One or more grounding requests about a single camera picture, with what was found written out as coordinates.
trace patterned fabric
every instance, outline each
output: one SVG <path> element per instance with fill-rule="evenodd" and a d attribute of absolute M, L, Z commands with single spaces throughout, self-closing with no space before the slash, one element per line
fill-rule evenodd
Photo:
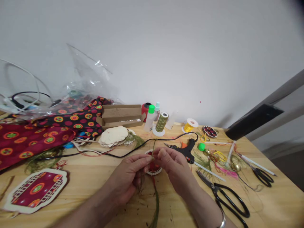
<path fill-rule="evenodd" d="M 25 207 L 37 207 L 40 203 L 44 203 L 48 198 L 48 195 L 52 195 L 57 189 L 58 181 L 62 178 L 61 174 L 44 172 L 38 174 L 32 179 L 35 181 L 28 181 L 25 188 L 19 188 L 19 194 L 13 198 L 12 204 L 25 206 Z"/>
<path fill-rule="evenodd" d="M 62 126 L 78 129 L 85 132 L 87 136 L 93 137 L 102 133 L 101 126 L 95 121 L 97 116 L 101 115 L 102 105 L 110 105 L 112 102 L 112 100 L 98 97 L 84 109 L 65 115 L 69 110 L 62 108 L 58 110 L 61 115 L 47 117 L 37 121 L 34 125 L 37 127 Z"/>
<path fill-rule="evenodd" d="M 29 124 L 0 125 L 0 170 L 74 139 L 77 129 L 40 128 Z"/>

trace red fabric with green circles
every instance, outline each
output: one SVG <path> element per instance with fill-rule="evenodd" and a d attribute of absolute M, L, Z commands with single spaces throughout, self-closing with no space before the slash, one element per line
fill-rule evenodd
<path fill-rule="evenodd" d="M 67 108 L 59 109 L 58 115 L 50 116 L 39 120 L 34 125 L 37 127 L 45 126 L 62 126 L 73 129 L 78 129 L 85 132 L 89 137 L 96 136 L 102 133 L 101 126 L 95 121 L 97 116 L 101 115 L 102 105 L 109 105 L 112 100 L 98 97 L 91 101 L 91 103 L 84 109 L 80 109 L 69 115 Z"/>
<path fill-rule="evenodd" d="M 0 170 L 74 139 L 78 130 L 40 128 L 26 124 L 0 125 Z"/>

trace glue gun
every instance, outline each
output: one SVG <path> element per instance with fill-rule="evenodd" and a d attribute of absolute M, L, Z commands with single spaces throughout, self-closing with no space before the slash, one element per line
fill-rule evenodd
<path fill-rule="evenodd" d="M 167 143 L 165 143 L 165 145 L 169 148 L 177 150 L 178 152 L 181 152 L 186 157 L 187 161 L 190 164 L 193 164 L 194 163 L 194 156 L 191 154 L 191 150 L 193 149 L 195 143 L 196 143 L 196 141 L 191 138 L 188 141 L 188 145 L 186 147 L 183 147 L 183 148 L 177 147 L 176 145 L 169 145 Z"/>

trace scissor handle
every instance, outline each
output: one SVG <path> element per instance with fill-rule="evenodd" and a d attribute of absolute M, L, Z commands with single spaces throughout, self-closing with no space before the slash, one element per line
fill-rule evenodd
<path fill-rule="evenodd" d="M 221 198 L 219 198 L 218 196 L 216 196 L 215 202 L 217 203 L 218 207 L 220 209 L 222 209 L 222 210 L 223 210 L 223 208 L 222 208 L 221 203 L 224 204 L 225 207 L 227 207 L 241 221 L 241 223 L 243 224 L 244 228 L 248 228 L 248 226 L 245 223 L 244 219 L 242 219 L 242 217 L 235 210 L 233 210 L 228 204 L 226 204 Z"/>
<path fill-rule="evenodd" d="M 243 200 L 238 196 L 238 194 L 236 194 L 235 191 L 233 191 L 231 188 L 225 186 L 225 185 L 221 185 L 221 184 L 218 184 L 218 183 L 214 183 L 215 186 L 218 187 L 218 190 L 224 195 L 224 197 L 229 201 L 229 203 L 234 207 L 234 209 L 236 209 L 236 211 L 238 213 L 240 213 L 242 216 L 244 216 L 245 218 L 249 218 L 250 216 L 250 212 L 246 206 L 246 204 L 243 202 Z M 221 189 L 221 188 L 225 188 L 227 189 L 229 192 L 231 192 L 236 198 L 237 200 L 241 203 L 243 209 L 244 209 L 244 212 L 241 211 L 235 204 L 234 202 L 229 198 L 229 196 L 227 196 L 227 194 Z M 222 203 L 224 204 L 230 211 L 234 211 L 228 204 L 226 204 L 217 194 L 215 195 L 215 197 Z"/>
<path fill-rule="evenodd" d="M 271 187 L 271 183 L 274 182 L 273 179 L 266 172 L 259 168 L 255 168 L 253 170 L 253 173 L 267 187 Z"/>

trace plastic bottle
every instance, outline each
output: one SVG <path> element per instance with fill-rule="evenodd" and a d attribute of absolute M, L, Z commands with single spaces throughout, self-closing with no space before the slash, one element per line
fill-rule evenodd
<path fill-rule="evenodd" d="M 148 115 L 146 118 L 146 123 L 144 126 L 144 130 L 146 132 L 150 132 L 152 130 L 152 125 L 153 125 L 153 120 L 154 120 L 154 110 L 155 110 L 155 106 L 154 105 L 150 105 L 149 106 L 149 111 L 148 111 Z"/>
<path fill-rule="evenodd" d="M 178 114 L 178 111 L 175 111 L 171 114 L 171 116 L 169 117 L 169 120 L 167 121 L 167 123 L 165 125 L 165 128 L 167 128 L 169 130 L 172 129 L 174 122 L 176 120 L 177 114 Z"/>
<path fill-rule="evenodd" d="M 154 121 L 158 120 L 160 112 L 161 111 L 159 110 L 159 102 L 156 102 L 155 110 L 154 110 L 154 116 L 155 116 Z"/>

